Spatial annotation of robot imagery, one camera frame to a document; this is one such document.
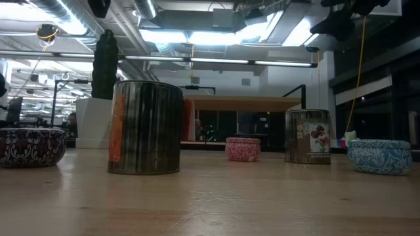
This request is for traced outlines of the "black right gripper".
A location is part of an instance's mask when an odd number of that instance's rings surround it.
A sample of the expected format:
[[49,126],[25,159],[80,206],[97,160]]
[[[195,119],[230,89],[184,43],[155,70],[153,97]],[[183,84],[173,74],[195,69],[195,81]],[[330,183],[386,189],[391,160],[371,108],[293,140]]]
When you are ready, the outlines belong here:
[[375,7],[385,7],[390,0],[321,0],[321,6],[333,7],[342,5],[341,10],[330,10],[327,18],[311,27],[311,34],[325,34],[334,37],[338,42],[346,41],[354,31],[352,14],[367,16]]

